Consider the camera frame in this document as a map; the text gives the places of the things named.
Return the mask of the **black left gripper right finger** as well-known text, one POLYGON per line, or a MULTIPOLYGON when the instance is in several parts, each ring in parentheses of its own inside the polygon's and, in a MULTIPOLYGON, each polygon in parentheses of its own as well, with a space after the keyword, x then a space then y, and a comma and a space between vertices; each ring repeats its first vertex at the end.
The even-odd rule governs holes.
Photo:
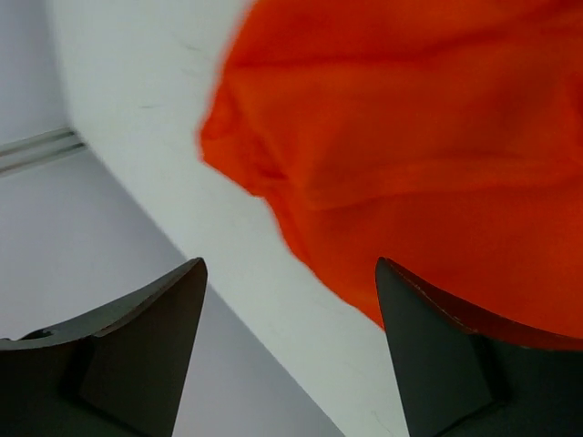
POLYGON ((502 318, 390 259, 375 275, 410 435, 581 435, 581 340, 502 318))

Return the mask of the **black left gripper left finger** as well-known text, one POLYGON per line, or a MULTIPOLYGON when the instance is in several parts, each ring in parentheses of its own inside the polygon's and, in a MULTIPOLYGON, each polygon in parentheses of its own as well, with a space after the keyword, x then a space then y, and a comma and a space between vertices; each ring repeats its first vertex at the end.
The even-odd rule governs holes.
POLYGON ((208 271, 191 259, 73 319, 1 341, 4 436, 170 436, 208 271))

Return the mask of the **orange t shirt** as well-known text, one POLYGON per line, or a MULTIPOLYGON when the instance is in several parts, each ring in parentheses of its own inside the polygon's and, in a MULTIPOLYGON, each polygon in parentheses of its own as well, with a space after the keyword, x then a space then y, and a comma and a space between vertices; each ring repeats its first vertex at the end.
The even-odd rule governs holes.
POLYGON ((463 330, 581 350, 579 1, 256 1, 199 146, 377 324, 385 258, 463 330))

